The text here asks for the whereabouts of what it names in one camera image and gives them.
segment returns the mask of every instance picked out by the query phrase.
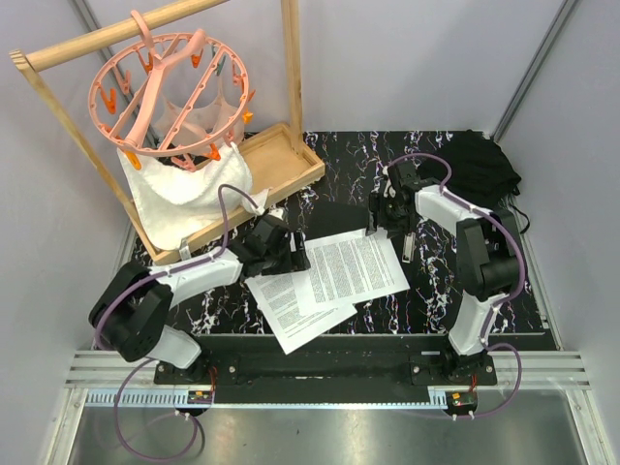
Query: black marble surface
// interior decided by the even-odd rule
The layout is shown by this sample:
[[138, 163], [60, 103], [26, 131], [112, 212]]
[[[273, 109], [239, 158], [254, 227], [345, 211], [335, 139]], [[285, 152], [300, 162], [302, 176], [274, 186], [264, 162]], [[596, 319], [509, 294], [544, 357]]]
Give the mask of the black marble surface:
[[[449, 132], [307, 133], [306, 143], [325, 161], [325, 177], [282, 201], [292, 227], [306, 229], [316, 200], [365, 206], [378, 187], [380, 172], [391, 159], [412, 152], [433, 153], [450, 140]], [[251, 227], [252, 222], [241, 228]], [[199, 253], [215, 247], [215, 241]], [[151, 265], [140, 239], [133, 257]], [[420, 220], [414, 260], [405, 268], [407, 292], [356, 305], [357, 314], [334, 327], [336, 334], [443, 333], [456, 320], [462, 289], [454, 278], [455, 240], [432, 221]], [[195, 335], [269, 334], [271, 329], [243, 283], [211, 290], [170, 311], [169, 324]], [[537, 333], [543, 326], [531, 286], [504, 305], [494, 333]]]

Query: wooden rack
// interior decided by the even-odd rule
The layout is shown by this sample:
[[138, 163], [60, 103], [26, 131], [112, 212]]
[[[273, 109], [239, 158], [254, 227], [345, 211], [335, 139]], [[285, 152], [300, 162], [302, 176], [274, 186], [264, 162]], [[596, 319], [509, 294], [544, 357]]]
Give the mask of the wooden rack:
[[[149, 29], [155, 29], [226, 1], [229, 0], [179, 0], [142, 16]], [[281, 3], [291, 122], [290, 124], [276, 124], [239, 146], [241, 154], [254, 177], [254, 192], [259, 192], [266, 187], [272, 188], [267, 199], [268, 206], [319, 180], [325, 174], [325, 164], [303, 142], [302, 138], [299, 8], [297, 0], [281, 0]], [[155, 264], [171, 264], [180, 259], [179, 251], [160, 250], [153, 246], [144, 232], [133, 201], [125, 194], [118, 181], [109, 172], [90, 142], [39, 74], [41, 71], [74, 60], [87, 53], [136, 37], [139, 32], [136, 22], [129, 18], [32, 53], [24, 54], [21, 50], [12, 51], [11, 58], [123, 204], [153, 262]], [[234, 228], [250, 218], [251, 214], [240, 207], [229, 215], [230, 227]], [[190, 251], [203, 247], [203, 245], [222, 235], [223, 232], [224, 225], [221, 221], [195, 232], [187, 238]]]

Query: paper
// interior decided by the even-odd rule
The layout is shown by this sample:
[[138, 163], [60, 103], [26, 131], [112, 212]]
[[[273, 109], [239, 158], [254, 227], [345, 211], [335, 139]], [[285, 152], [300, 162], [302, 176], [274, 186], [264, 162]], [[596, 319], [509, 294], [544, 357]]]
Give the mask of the paper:
[[310, 269], [293, 274], [301, 315], [363, 302], [409, 289], [385, 230], [365, 230], [309, 240]]
[[356, 308], [349, 304], [316, 315], [302, 316], [293, 286], [296, 274], [259, 276], [246, 280], [285, 354], [290, 354], [356, 313]]

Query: metal floor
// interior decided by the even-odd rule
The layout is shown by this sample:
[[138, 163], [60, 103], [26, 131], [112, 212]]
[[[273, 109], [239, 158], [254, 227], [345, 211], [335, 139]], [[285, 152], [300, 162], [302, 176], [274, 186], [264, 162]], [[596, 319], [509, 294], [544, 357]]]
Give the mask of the metal floor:
[[[480, 393], [479, 411], [501, 401]], [[143, 453], [177, 453], [191, 426], [168, 418], [144, 430], [162, 409], [123, 409], [121, 427]], [[440, 415], [423, 412], [422, 415]], [[184, 464], [586, 464], [568, 402], [559, 391], [521, 391], [507, 410], [474, 421], [429, 419], [416, 412], [368, 410], [218, 410], [200, 417], [205, 431]], [[76, 464], [144, 463], [118, 446], [111, 408], [87, 408]]]

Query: table surface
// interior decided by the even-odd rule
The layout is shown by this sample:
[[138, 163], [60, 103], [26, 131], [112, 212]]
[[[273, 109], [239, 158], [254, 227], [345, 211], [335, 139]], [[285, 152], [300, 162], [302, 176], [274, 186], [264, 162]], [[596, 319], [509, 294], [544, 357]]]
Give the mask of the table surface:
[[[503, 400], [480, 394], [480, 412]], [[131, 446], [165, 457], [187, 445], [192, 428], [179, 418], [152, 427], [168, 409], [122, 409], [120, 423]], [[562, 392], [522, 391], [505, 411], [475, 421], [450, 421], [443, 413], [402, 410], [226, 410], [199, 417], [204, 431], [183, 464], [446, 465], [587, 463], [568, 401]], [[112, 409], [84, 409], [69, 463], [144, 463], [120, 447]]]
[[[389, 160], [414, 152], [433, 153], [450, 132], [335, 132], [307, 133], [306, 143], [325, 162], [325, 177], [282, 201], [293, 228], [306, 230], [317, 200], [365, 206], [378, 186], [381, 169]], [[250, 221], [235, 229], [252, 227]], [[197, 254], [211, 250], [214, 241]], [[133, 258], [152, 262], [137, 238]], [[357, 313], [334, 327], [335, 334], [445, 333], [456, 321], [462, 287], [455, 279], [455, 239], [430, 220], [420, 220], [416, 252], [405, 268], [412, 287], [356, 305]], [[169, 325], [206, 334], [270, 334], [272, 331], [243, 283], [213, 289], [187, 299], [170, 310]], [[494, 333], [541, 333], [543, 325], [532, 288], [526, 282], [521, 295], [505, 304], [492, 328]]]

